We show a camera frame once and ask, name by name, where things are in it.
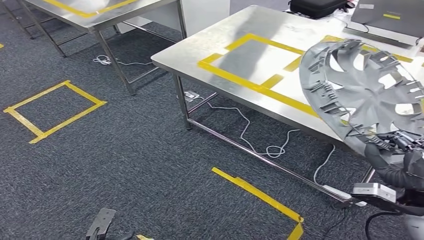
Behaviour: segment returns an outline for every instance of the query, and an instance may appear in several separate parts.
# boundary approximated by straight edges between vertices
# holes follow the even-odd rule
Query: black case
[[[290,11],[301,13],[312,19],[320,19],[345,7],[348,0],[291,0]]]

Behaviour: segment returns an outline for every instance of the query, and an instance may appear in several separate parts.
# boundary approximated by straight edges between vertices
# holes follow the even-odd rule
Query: yellow tape
[[[299,65],[301,64],[302,56],[299,56],[294,61],[292,61],[289,65],[287,65],[284,70],[287,72],[294,72],[296,69],[298,69]]]
[[[267,89],[271,89],[275,85],[277,85],[281,80],[283,80],[284,76],[281,76],[279,74],[275,74],[270,79],[266,80],[264,83],[262,83],[262,86],[264,86]]]
[[[78,15],[80,17],[83,17],[83,18],[91,18],[91,17],[94,17],[96,15],[103,14],[105,12],[108,12],[110,10],[117,9],[117,8],[122,7],[122,6],[131,4],[131,3],[134,3],[136,1],[138,1],[138,0],[125,0],[125,1],[122,1],[122,2],[117,3],[115,5],[102,8],[102,9],[98,10],[97,12],[84,12],[84,11],[80,11],[80,10],[78,10],[76,8],[73,8],[73,7],[69,6],[69,5],[63,4],[63,3],[61,3],[61,2],[59,2],[57,0],[44,0],[44,2],[46,2],[46,3],[49,3],[51,5],[54,5],[54,6],[58,7],[58,8],[64,9],[64,10],[66,10],[68,12],[71,12],[71,13],[73,13],[75,15]]]
[[[305,113],[308,113],[308,114],[310,114],[314,117],[319,118],[318,114],[312,109],[312,107],[307,105],[307,104],[304,104],[303,102],[297,101],[293,98],[290,98],[288,96],[277,93],[277,92],[275,92],[275,91],[273,91],[273,90],[271,90],[271,89],[269,89],[265,86],[258,85],[256,83],[253,83],[253,82],[246,80],[242,77],[239,77],[235,74],[227,72],[223,69],[212,66],[207,62],[200,61],[200,62],[198,62],[197,65],[200,68],[205,69],[205,70],[207,70],[207,71],[209,71],[209,72],[211,72],[211,73],[213,73],[213,74],[215,74],[215,75],[217,75],[221,78],[227,79],[227,80],[229,80],[229,81],[231,81],[235,84],[241,85],[241,86],[246,87],[246,88],[251,89],[251,90],[254,90],[258,93],[261,93],[265,96],[276,99],[276,100],[278,100],[278,101],[280,101],[284,104],[287,104],[291,107],[294,107],[294,108],[299,109],[299,110],[301,110]]]
[[[83,112],[78,113],[77,115],[69,118],[68,120],[60,123],[59,125],[53,127],[52,129],[43,132],[41,131],[38,127],[36,127],[32,122],[30,122],[28,119],[26,119],[24,116],[22,116],[20,113],[18,113],[16,111],[17,108],[21,107],[22,105],[25,105],[31,101],[34,101],[48,93],[50,93],[51,91],[54,91],[62,86],[67,86],[68,88],[70,88],[71,90],[73,90],[74,92],[76,92],[77,94],[85,97],[86,99],[92,101],[94,103],[93,106],[91,106],[90,108],[84,110]],[[26,128],[28,128],[31,132],[33,132],[37,137],[33,140],[31,140],[29,143],[30,144],[35,144],[38,143],[40,140],[47,138],[49,135],[57,132],[59,129],[75,122],[76,120],[82,118],[83,116],[89,114],[90,112],[96,110],[97,108],[99,108],[100,106],[103,106],[104,104],[106,104],[106,101],[101,101],[97,98],[95,98],[94,96],[88,94],[87,92],[83,91],[82,89],[78,88],[75,85],[71,84],[70,80],[66,80],[64,82],[61,82],[47,90],[44,90],[38,94],[36,94],[35,96],[32,96],[30,98],[27,98],[13,106],[10,106],[8,108],[6,108],[3,112],[4,113],[8,113],[10,115],[12,115],[12,117],[14,117],[16,120],[18,120],[21,124],[23,124]]]
[[[225,47],[225,49],[227,49],[228,51],[233,51],[234,49],[240,47],[241,45],[247,43],[250,40],[254,40],[263,44],[267,44],[267,45],[271,45],[277,48],[281,48],[287,51],[290,51],[292,53],[296,53],[296,54],[300,54],[303,55],[304,51],[291,47],[291,46],[287,46],[269,39],[266,39],[264,37],[261,36],[257,36],[255,34],[252,33],[248,33],[245,36],[237,39],[236,41],[234,41],[233,43],[231,43],[230,45],[228,45],[227,47]],[[219,54],[219,53],[214,53],[208,57],[206,57],[205,59],[201,60],[198,62],[198,66],[200,68],[203,68],[217,76],[220,76],[221,78],[227,79],[233,83],[236,83],[238,85],[241,85],[243,87],[252,89],[258,93],[261,93],[263,95],[266,95],[270,98],[276,99],[284,104],[287,104],[291,107],[294,107],[296,109],[299,109],[305,113],[308,113],[314,117],[319,118],[318,114],[315,113],[315,111],[312,109],[311,106],[304,104],[303,102],[297,101],[293,98],[290,98],[288,96],[279,94],[273,90],[271,90],[270,88],[272,88],[273,86],[275,86],[276,84],[278,84],[283,78],[284,76],[279,75],[279,74],[275,74],[274,76],[272,76],[270,79],[266,80],[262,85],[258,85],[256,83],[253,83],[247,79],[244,79],[242,77],[239,77],[235,74],[232,74],[230,72],[227,72],[223,69],[220,69],[218,67],[215,67],[213,65],[211,65],[212,62],[214,62],[215,60],[221,58],[223,55]],[[299,56],[298,58],[296,58],[292,63],[290,63],[288,66],[286,66],[284,69],[286,71],[292,72],[294,71],[298,66],[299,63],[302,59],[302,56]]]
[[[280,211],[282,214],[284,214],[284,215],[288,216],[289,218],[291,218],[292,220],[296,221],[297,225],[294,228],[294,230],[291,232],[291,234],[289,235],[288,239],[289,240],[298,240],[298,239],[301,238],[301,236],[304,233],[304,230],[303,230],[303,227],[302,227],[302,223],[304,222],[304,218],[301,217],[298,213],[296,213],[295,211],[291,210],[290,208],[284,206],[283,204],[279,203],[278,201],[276,201],[275,199],[273,199],[272,197],[270,197],[269,195],[267,195],[263,191],[257,189],[256,187],[252,186],[251,184],[249,184],[248,182],[244,181],[243,179],[241,179],[239,177],[232,177],[232,176],[228,175],[227,173],[219,170],[216,167],[212,168],[212,172],[218,174],[219,176],[225,178],[226,180],[232,182],[233,184],[235,184],[235,185],[241,187],[242,189],[248,191],[249,193],[255,195],[256,197],[258,197],[262,201],[266,202],[267,204],[271,205],[272,207],[274,207],[275,209]]]
[[[340,38],[340,37],[336,37],[336,36],[331,36],[331,35],[327,35],[321,40],[321,42],[341,42],[341,41],[344,41],[344,39]],[[362,46],[362,49],[370,51],[370,52],[376,52],[377,51],[376,48],[370,47],[370,46],[367,46],[367,45]],[[401,55],[393,54],[393,53],[392,53],[392,55],[401,62],[412,63],[414,61],[412,58],[409,58],[409,57],[406,57],[406,56],[401,56]]]
[[[397,20],[401,19],[400,16],[395,16],[395,15],[391,15],[391,14],[383,14],[383,16],[386,17],[386,18],[391,18],[391,19],[397,19]]]
[[[135,236],[137,237],[138,240],[154,240],[153,238],[148,238],[148,237],[145,237],[141,234],[137,234]]]

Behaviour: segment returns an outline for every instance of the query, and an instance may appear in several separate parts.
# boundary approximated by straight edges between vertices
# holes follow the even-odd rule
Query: laptop
[[[424,0],[360,0],[351,21],[422,38]]]

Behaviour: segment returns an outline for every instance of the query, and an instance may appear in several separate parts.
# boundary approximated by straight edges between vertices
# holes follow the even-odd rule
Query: power strip
[[[323,187],[325,189],[327,189],[328,191],[330,191],[330,192],[332,192],[332,193],[340,196],[344,200],[350,199],[352,197],[350,194],[348,194],[348,193],[346,193],[344,191],[340,191],[339,189],[335,189],[334,187],[331,187],[329,185],[323,185]],[[358,207],[365,207],[367,205],[367,203],[364,202],[364,201],[361,201],[361,202],[356,203],[356,205]]]

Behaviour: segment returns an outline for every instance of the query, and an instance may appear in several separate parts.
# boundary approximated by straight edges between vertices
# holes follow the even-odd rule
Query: stainless steel table
[[[103,37],[101,31],[115,26],[118,23],[125,23],[132,27],[138,28],[140,30],[149,32],[163,39],[170,39],[163,37],[155,32],[144,29],[139,26],[135,26],[126,20],[139,16],[141,14],[147,13],[155,8],[164,6],[166,4],[177,2],[178,3],[178,13],[179,13],[179,23],[181,26],[182,37],[185,38],[186,27],[184,23],[184,17],[182,13],[181,0],[96,0],[96,1],[86,1],[86,0],[18,0],[22,2],[24,10],[31,17],[38,29],[47,36],[49,41],[54,45],[57,51],[65,57],[65,53],[60,48],[60,45],[65,44],[71,40],[79,38],[87,33],[92,33],[95,35],[100,45],[103,47],[106,55],[109,56],[110,61],[115,68],[117,74],[125,84],[128,92],[131,95],[134,95],[135,92],[131,87],[131,84],[142,79],[144,76],[152,73],[158,68],[154,68],[148,72],[145,72],[134,79],[127,79],[123,73],[121,66],[118,64],[116,58],[114,57],[111,49],[108,46],[107,41]],[[46,14],[57,18],[65,23],[68,23],[75,28],[81,30],[83,33],[67,39],[65,41],[57,43],[49,35],[49,33],[43,28],[37,18],[31,13],[28,9],[28,6],[25,4],[28,3],[36,9],[45,12]]]
[[[319,41],[337,41],[338,37],[343,37],[343,28],[344,23],[340,21],[336,24],[323,23],[250,6],[155,54],[151,59],[156,66],[174,75],[187,129],[192,125],[200,127],[339,200],[342,206],[351,205],[356,199],[343,199],[190,117],[193,111],[221,94],[329,143],[346,147],[309,106],[298,73],[303,52]],[[187,109],[181,78],[216,93]],[[368,182],[373,174],[374,170],[369,168],[362,181]]]

